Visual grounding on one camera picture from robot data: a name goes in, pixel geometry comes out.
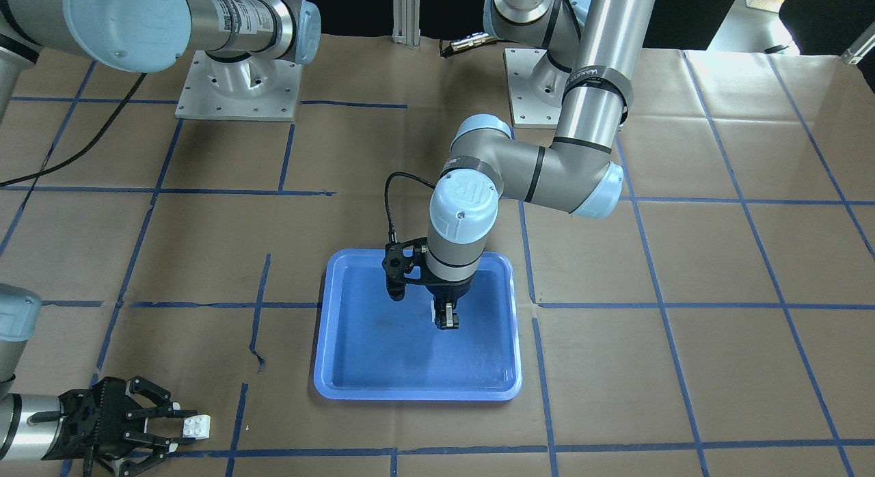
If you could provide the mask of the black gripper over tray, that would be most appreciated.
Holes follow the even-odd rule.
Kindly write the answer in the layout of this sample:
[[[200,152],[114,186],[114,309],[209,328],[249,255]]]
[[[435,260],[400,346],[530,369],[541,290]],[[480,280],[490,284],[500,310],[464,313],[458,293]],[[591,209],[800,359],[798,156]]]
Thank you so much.
[[[414,281],[422,285],[435,299],[435,326],[438,329],[456,329],[459,319],[455,312],[457,300],[471,289],[479,259],[465,264],[447,264],[434,255],[415,255],[420,277]]]

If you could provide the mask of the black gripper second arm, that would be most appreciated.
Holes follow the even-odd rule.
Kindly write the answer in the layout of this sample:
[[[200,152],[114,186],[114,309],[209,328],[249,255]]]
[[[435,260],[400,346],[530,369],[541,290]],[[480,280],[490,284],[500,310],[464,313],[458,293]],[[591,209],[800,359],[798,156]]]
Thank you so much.
[[[129,397],[133,395],[143,396],[152,406],[137,409],[137,403]],[[123,474],[143,474],[162,464],[180,445],[185,445],[185,438],[138,433],[136,420],[185,419],[199,415],[197,411],[182,409],[172,401],[169,390],[145,377],[128,381],[104,377],[89,389],[66,391],[59,396],[59,401],[62,403],[59,429],[42,459],[82,459],[84,474],[91,474],[95,464],[114,474],[114,461],[145,447],[151,451],[145,459],[123,461]]]

